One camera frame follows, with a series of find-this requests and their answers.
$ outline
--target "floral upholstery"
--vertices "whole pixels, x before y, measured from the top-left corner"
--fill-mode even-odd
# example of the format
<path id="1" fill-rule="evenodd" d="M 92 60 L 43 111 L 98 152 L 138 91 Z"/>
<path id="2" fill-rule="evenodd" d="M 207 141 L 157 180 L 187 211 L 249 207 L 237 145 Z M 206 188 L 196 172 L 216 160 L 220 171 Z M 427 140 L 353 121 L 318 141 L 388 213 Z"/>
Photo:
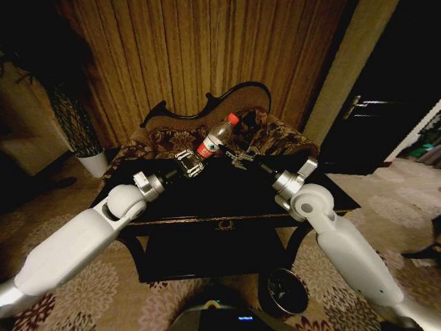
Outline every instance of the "floral upholstery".
<path id="1" fill-rule="evenodd" d="M 236 115 L 240 122 L 234 128 L 230 145 L 236 152 L 244 152 L 249 146 L 255 146 L 261 154 L 266 155 L 303 151 L 317 157 L 316 145 L 292 127 L 268 114 L 265 109 L 246 107 L 236 112 Z M 138 128 L 129 142 L 121 147 L 103 178 L 110 178 L 124 159 L 168 159 L 186 148 L 194 150 L 208 132 L 209 128 L 204 125 L 185 130 L 170 128 L 166 123 L 149 130 Z"/>

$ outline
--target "red bottle cap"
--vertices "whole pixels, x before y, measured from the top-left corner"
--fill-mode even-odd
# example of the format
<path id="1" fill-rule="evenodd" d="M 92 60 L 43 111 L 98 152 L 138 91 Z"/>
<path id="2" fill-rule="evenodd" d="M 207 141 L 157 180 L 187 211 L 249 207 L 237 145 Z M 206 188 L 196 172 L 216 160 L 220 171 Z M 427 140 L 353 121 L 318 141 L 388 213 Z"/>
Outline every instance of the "red bottle cap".
<path id="1" fill-rule="evenodd" d="M 235 126 L 237 123 L 239 123 L 240 119 L 232 112 L 228 115 L 228 121 Z"/>

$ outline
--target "wooden table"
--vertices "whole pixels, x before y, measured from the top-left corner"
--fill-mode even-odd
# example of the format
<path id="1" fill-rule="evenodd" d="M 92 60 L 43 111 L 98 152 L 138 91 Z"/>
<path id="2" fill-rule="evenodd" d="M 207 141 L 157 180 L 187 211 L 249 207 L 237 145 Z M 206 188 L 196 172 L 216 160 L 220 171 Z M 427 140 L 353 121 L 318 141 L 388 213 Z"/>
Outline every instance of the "wooden table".
<path id="1" fill-rule="evenodd" d="M 266 157 L 272 168 L 296 172 L 305 158 Z M 124 161 L 94 203 L 116 185 L 133 183 L 132 175 L 174 167 L 170 159 Z M 342 215 L 360 206 L 317 169 L 307 180 L 325 186 Z M 133 256 L 140 282 L 261 273 L 289 268 L 311 231 L 307 222 L 292 219 L 274 202 L 275 192 L 251 173 L 214 158 L 197 177 L 167 189 L 128 224 L 118 240 Z M 284 249 L 276 228 L 297 227 Z M 149 236 L 144 250 L 137 237 Z"/>

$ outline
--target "floral carpet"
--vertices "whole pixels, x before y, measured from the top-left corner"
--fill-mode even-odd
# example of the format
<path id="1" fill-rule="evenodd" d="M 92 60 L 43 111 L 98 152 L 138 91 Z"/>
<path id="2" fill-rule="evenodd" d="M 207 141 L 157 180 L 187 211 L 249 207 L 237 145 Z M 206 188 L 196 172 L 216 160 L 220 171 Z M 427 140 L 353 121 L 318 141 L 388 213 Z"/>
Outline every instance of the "floral carpet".
<path id="1" fill-rule="evenodd" d="M 39 195 L 0 216 L 0 279 L 17 273 L 29 251 L 74 215 L 86 209 L 99 191 L 74 158 L 58 178 L 75 176 L 69 188 Z M 400 253 L 432 241 L 431 220 L 441 214 L 441 170 L 397 159 L 368 176 L 329 175 L 361 206 L 347 215 L 384 259 L 400 286 L 414 299 L 441 312 L 441 270 L 428 261 L 404 260 Z M 293 228 L 279 229 L 284 243 Z M 380 318 L 343 281 L 317 246 L 312 232 L 303 242 L 293 271 L 309 293 L 308 308 L 290 317 L 293 330 L 380 329 Z M 208 282 L 190 279 L 141 284 L 125 246 L 114 242 L 73 280 L 47 293 L 8 330 L 165 330 L 185 302 Z M 259 308 L 255 274 L 223 277 L 250 307 Z"/>

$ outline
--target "table leg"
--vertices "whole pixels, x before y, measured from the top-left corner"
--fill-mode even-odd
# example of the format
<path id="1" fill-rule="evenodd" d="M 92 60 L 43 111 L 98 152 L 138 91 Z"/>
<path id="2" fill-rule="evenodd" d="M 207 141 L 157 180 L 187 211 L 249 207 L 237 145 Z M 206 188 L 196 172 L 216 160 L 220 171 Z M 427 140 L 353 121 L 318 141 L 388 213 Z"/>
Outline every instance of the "table leg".
<path id="1" fill-rule="evenodd" d="M 139 281 L 144 282 L 145 275 L 143 269 L 143 257 L 145 255 L 143 246 L 139 242 L 138 238 L 131 234 L 120 233 L 116 240 L 120 241 L 128 248 L 132 255 L 133 262 L 135 263 L 136 271 L 138 272 Z"/>
<path id="2" fill-rule="evenodd" d="M 312 230 L 311 224 L 309 222 L 303 222 L 301 223 L 292 233 L 291 237 L 289 238 L 286 252 L 286 268 L 288 270 L 291 269 L 292 265 L 294 264 L 294 261 L 297 257 L 297 252 L 300 247 L 300 244 L 302 243 L 303 239 L 310 233 Z"/>

